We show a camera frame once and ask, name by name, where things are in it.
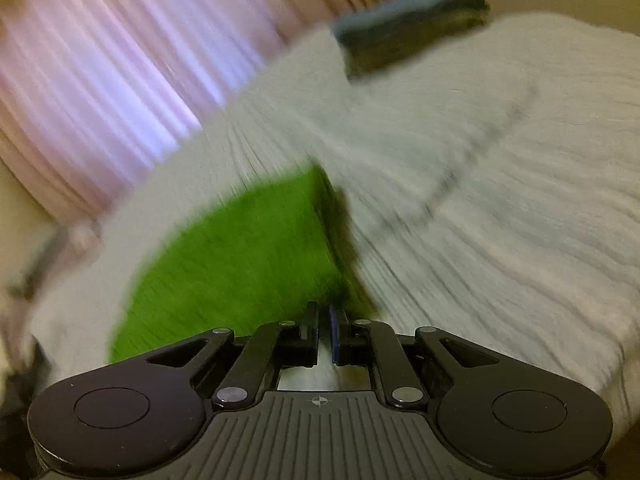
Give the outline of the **striped white bed cover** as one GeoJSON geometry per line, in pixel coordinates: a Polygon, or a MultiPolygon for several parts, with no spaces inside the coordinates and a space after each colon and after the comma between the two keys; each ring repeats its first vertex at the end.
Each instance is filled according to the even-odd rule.
{"type": "Polygon", "coordinates": [[[396,330],[436,325],[639,418],[639,39],[499,18],[350,82],[329,29],[282,55],[122,202],[32,323],[55,378],[102,365],[134,274],[181,220],[315,159],[396,330]]]}

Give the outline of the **pink curtain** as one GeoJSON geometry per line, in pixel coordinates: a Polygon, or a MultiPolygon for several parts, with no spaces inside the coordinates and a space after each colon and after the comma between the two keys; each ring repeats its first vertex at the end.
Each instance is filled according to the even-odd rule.
{"type": "Polygon", "coordinates": [[[380,0],[1,0],[1,158],[95,217],[305,29],[380,0]]]}

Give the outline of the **folded blue jeans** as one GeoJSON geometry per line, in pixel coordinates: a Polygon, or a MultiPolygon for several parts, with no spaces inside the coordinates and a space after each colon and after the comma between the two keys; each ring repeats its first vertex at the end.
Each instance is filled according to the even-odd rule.
{"type": "Polygon", "coordinates": [[[370,44],[405,27],[443,18],[454,11],[485,11],[486,0],[384,0],[370,8],[341,16],[330,26],[342,47],[370,44]]]}

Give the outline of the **mauve pillow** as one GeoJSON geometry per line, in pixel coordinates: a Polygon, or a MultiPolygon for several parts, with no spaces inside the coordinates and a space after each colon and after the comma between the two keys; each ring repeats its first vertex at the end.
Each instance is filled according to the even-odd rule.
{"type": "Polygon", "coordinates": [[[17,282],[1,289],[1,343],[11,373],[27,370],[35,359],[30,332],[48,289],[93,259],[102,245],[99,222],[80,220],[61,226],[40,249],[17,282]]]}

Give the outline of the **green knitted vest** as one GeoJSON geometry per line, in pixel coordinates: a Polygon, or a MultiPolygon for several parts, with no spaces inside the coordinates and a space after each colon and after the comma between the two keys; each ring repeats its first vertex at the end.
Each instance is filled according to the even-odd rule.
{"type": "Polygon", "coordinates": [[[139,266],[108,359],[216,327],[250,336],[311,302],[370,314],[357,260],[346,195],[318,162],[256,180],[180,223],[139,266]]]}

